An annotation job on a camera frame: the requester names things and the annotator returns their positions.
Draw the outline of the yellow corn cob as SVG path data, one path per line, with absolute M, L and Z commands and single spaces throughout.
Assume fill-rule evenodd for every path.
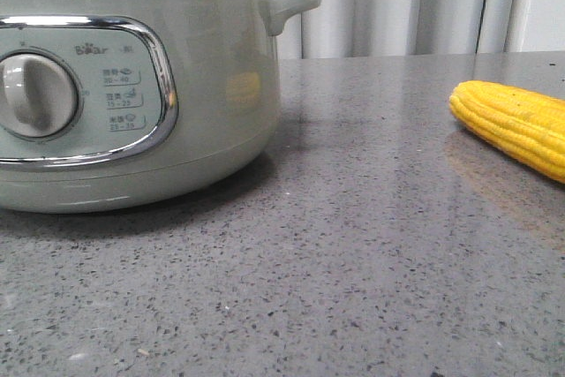
M 482 80 L 456 86 L 452 115 L 468 130 L 546 177 L 564 181 L 564 100 Z

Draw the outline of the pale green electric pot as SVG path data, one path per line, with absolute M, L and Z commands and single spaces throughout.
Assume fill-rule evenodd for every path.
M 1 205 L 134 207 L 244 167 L 280 111 L 276 38 L 321 0 L 1 0 Z

